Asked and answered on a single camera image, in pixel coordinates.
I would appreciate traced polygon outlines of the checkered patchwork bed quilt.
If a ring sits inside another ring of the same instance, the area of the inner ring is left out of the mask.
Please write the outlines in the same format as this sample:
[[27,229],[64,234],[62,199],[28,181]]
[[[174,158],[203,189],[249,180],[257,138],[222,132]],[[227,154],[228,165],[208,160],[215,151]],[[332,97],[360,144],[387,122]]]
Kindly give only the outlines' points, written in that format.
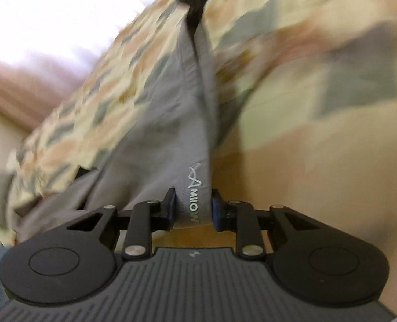
[[[157,0],[25,140],[10,221],[18,242],[72,219],[78,167],[101,167],[158,99],[187,12]],[[283,204],[379,247],[397,313],[397,0],[209,0],[220,138],[212,185]]]

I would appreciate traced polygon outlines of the grey sweatshirt garment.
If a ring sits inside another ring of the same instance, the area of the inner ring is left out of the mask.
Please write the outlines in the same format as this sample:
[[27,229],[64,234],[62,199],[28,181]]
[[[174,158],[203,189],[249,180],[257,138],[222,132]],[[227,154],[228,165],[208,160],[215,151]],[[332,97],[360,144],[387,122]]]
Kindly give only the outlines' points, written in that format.
[[183,22],[174,51],[139,97],[141,113],[101,169],[65,191],[17,212],[26,241],[84,213],[110,205],[130,209],[176,192],[178,228],[207,225],[211,211],[211,151],[219,123],[215,75],[203,25]]

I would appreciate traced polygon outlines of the pink curtain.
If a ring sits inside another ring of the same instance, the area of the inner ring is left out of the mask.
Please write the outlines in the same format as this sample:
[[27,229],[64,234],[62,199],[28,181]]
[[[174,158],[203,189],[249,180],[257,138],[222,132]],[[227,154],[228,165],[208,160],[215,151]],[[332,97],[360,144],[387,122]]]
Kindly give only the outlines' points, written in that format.
[[0,61],[0,113],[25,129],[34,129],[78,89],[99,59],[79,53],[79,63],[43,55],[20,65]]

